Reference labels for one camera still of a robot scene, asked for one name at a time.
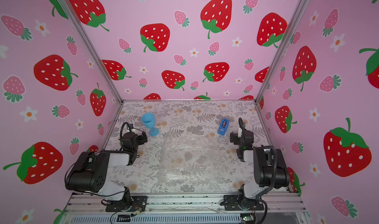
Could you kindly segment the blue plastic wine glass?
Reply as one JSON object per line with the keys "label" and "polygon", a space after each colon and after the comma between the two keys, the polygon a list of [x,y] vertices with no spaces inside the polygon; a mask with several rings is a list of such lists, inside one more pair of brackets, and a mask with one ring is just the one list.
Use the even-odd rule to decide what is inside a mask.
{"label": "blue plastic wine glass", "polygon": [[156,127],[156,117],[153,113],[146,113],[141,117],[141,121],[144,126],[149,130],[149,135],[151,137],[156,137],[159,134],[159,129]]}

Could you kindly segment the clear bubble wrap sheet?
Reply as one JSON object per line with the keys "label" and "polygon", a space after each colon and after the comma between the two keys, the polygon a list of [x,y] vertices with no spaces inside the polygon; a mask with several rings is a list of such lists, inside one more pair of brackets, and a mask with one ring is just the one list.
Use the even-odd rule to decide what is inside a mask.
{"label": "clear bubble wrap sheet", "polygon": [[212,184],[224,177],[216,138],[167,136],[160,157],[158,179],[165,184]]}

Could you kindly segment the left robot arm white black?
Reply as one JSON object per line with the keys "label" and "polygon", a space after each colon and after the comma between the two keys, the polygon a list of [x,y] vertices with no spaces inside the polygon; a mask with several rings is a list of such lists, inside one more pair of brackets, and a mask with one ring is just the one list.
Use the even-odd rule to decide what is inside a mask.
{"label": "left robot arm white black", "polygon": [[109,168],[130,166],[138,157],[138,148],[148,141],[146,133],[127,132],[120,137],[119,151],[83,152],[65,175],[67,190],[105,198],[111,210],[136,207],[130,190],[107,179]]}

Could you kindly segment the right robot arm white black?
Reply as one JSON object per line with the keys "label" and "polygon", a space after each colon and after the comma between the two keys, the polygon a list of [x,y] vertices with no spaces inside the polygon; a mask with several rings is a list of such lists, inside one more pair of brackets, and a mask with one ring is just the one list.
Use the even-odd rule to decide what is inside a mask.
{"label": "right robot arm white black", "polygon": [[240,161],[253,164],[254,180],[243,184],[236,196],[242,210],[256,207],[271,190],[289,185],[289,172],[280,150],[273,146],[254,146],[253,132],[246,129],[231,132],[230,142],[238,146],[236,153]]}

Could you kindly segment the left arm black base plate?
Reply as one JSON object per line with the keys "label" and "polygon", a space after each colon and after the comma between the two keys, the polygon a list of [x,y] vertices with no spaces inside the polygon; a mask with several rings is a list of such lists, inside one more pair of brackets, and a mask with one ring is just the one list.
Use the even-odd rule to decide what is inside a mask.
{"label": "left arm black base plate", "polygon": [[106,200],[106,212],[144,212],[147,204],[147,196],[125,196],[120,201]]}

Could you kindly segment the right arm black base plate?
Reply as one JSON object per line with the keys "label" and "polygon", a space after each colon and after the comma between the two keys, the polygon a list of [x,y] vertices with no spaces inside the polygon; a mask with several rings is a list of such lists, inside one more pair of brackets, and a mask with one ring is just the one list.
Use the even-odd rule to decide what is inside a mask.
{"label": "right arm black base plate", "polygon": [[220,203],[226,211],[263,211],[264,204],[261,201],[248,198],[238,198],[237,195],[224,195]]}

